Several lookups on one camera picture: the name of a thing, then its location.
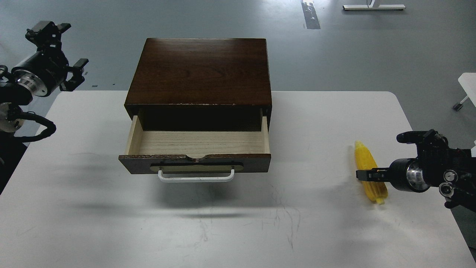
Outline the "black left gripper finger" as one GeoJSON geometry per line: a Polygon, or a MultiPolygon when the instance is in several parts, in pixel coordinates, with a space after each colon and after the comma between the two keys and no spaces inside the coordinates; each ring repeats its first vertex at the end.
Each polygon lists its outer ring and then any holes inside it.
{"type": "Polygon", "coordinates": [[[53,21],[39,21],[32,29],[26,30],[25,38],[37,47],[37,51],[61,51],[61,36],[70,28],[70,23],[56,25],[53,21]]]}
{"type": "Polygon", "coordinates": [[[83,76],[84,67],[89,62],[89,59],[79,59],[73,66],[64,66],[63,70],[67,73],[71,73],[73,76],[68,80],[61,83],[60,90],[64,92],[73,92],[80,86],[85,78],[83,76]]]}

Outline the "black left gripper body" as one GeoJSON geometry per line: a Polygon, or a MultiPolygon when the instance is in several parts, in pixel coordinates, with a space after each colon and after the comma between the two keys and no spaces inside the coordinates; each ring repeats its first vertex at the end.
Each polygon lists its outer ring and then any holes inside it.
{"type": "Polygon", "coordinates": [[[12,70],[11,89],[23,98],[47,97],[56,89],[71,91],[67,78],[69,62],[63,51],[36,51],[12,70]]]}

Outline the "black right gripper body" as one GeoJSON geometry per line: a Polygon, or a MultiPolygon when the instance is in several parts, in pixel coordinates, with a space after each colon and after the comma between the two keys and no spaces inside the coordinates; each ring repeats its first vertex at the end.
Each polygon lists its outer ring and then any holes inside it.
{"type": "Polygon", "coordinates": [[[424,180],[423,169],[418,159],[397,159],[391,163],[386,171],[389,183],[400,191],[423,193],[430,188],[424,180]]]}

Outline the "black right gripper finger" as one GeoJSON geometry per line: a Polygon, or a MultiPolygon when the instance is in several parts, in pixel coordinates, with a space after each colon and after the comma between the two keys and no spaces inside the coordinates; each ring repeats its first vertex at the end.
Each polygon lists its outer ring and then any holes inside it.
{"type": "Polygon", "coordinates": [[[356,178],[362,182],[390,182],[386,168],[357,170],[356,178]]]}
{"type": "Polygon", "coordinates": [[[396,136],[400,144],[421,144],[427,140],[428,131],[409,131],[396,136]]]}

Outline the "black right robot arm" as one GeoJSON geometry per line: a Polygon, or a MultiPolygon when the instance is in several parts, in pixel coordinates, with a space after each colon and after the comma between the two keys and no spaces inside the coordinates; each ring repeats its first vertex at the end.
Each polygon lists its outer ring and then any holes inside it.
{"type": "Polygon", "coordinates": [[[397,159],[387,168],[360,167],[358,180],[388,182],[397,190],[415,193],[437,187],[446,208],[460,205],[475,211],[475,157],[470,149],[450,148],[434,129],[403,132],[396,140],[415,144],[417,157],[397,159]]]}

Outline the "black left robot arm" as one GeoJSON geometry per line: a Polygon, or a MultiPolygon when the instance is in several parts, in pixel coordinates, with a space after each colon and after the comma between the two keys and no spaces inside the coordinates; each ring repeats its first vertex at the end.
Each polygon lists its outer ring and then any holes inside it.
{"type": "Polygon", "coordinates": [[[55,124],[33,112],[25,112],[34,96],[48,97],[54,90],[76,90],[84,81],[88,59],[81,58],[70,65],[62,51],[62,34],[71,28],[70,23],[55,24],[40,21],[27,29],[25,38],[36,46],[36,51],[11,70],[1,66],[1,165],[7,163],[8,147],[14,143],[30,143],[50,137],[56,131],[55,124]],[[35,136],[15,136],[25,121],[34,121],[45,127],[35,136]]]}

